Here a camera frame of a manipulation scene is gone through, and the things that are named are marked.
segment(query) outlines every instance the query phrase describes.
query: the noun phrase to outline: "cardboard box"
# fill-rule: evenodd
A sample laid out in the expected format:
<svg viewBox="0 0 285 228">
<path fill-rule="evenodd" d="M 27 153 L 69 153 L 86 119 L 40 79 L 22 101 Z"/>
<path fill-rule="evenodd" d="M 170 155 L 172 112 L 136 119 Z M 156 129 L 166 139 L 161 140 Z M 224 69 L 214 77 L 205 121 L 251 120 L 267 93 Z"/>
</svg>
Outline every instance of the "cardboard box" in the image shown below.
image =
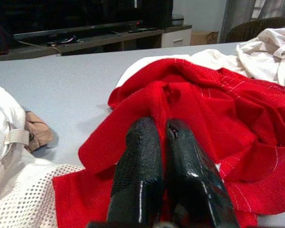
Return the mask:
<svg viewBox="0 0 285 228">
<path fill-rule="evenodd" d="M 218 31 L 193 31 L 190 45 L 217 44 Z"/>
</svg>

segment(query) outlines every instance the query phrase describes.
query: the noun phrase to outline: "red towel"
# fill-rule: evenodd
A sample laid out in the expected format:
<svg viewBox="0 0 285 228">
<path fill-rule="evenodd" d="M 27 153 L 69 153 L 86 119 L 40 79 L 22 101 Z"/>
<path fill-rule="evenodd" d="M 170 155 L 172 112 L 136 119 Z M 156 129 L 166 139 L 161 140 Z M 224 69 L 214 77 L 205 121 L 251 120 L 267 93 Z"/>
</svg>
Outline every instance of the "red towel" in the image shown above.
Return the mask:
<svg viewBox="0 0 285 228">
<path fill-rule="evenodd" d="M 164 59 L 116 88 L 108 103 L 113 112 L 79 149 L 86 170 L 54 179 L 60 228 L 106 219 L 114 164 L 129 127 L 143 116 L 154 118 L 162 148 L 167 119 L 189 124 L 220 163 L 241 227 L 256 225 L 258 214 L 285 211 L 285 87 Z"/>
</svg>

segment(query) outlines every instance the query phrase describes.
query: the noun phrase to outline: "table surface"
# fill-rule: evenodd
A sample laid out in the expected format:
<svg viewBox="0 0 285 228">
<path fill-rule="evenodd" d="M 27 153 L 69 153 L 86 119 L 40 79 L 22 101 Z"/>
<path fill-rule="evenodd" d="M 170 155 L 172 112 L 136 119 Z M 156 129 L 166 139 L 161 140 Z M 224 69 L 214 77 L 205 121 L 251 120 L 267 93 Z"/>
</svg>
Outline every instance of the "table surface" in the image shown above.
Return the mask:
<svg viewBox="0 0 285 228">
<path fill-rule="evenodd" d="M 56 163 L 81 165 L 77 152 L 109 115 L 107 100 L 122 73 L 143 57 L 189 54 L 212 48 L 234 55 L 235 43 L 0 61 L 0 86 L 53 129 L 58 146 L 34 152 Z M 285 213 L 259 219 L 284 225 Z"/>
</svg>

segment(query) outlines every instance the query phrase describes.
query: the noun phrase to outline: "white crumpled fabric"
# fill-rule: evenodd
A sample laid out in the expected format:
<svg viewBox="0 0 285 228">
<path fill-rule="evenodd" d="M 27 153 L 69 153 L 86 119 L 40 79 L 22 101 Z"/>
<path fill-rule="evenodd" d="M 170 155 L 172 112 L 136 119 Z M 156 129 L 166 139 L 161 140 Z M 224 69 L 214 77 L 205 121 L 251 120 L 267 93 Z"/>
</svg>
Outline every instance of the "white crumpled fabric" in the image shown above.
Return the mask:
<svg viewBox="0 0 285 228">
<path fill-rule="evenodd" d="M 0 228 L 57 227 L 52 179 L 81 167 L 53 164 L 32 156 L 23 144 L 4 145 L 7 122 L 24 129 L 25 112 L 0 87 Z"/>
<path fill-rule="evenodd" d="M 218 50 L 207 49 L 190 55 L 145 57 L 131 65 L 116 87 L 121 86 L 141 68 L 159 59 L 180 58 L 214 70 L 222 67 L 247 77 L 285 86 L 285 28 L 268 28 L 256 38 L 238 44 L 237 56 L 227 56 Z"/>
</svg>

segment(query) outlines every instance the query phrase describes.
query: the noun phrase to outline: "black tv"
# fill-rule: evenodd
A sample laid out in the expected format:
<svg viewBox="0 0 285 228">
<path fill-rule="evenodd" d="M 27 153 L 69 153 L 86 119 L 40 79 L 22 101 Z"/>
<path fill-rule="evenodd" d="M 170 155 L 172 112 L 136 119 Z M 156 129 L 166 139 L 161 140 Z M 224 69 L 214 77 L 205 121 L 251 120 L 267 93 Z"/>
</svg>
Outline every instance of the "black tv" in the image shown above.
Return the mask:
<svg viewBox="0 0 285 228">
<path fill-rule="evenodd" d="M 15 39 L 76 32 L 143 19 L 142 0 L 0 0 L 0 17 Z"/>
</svg>

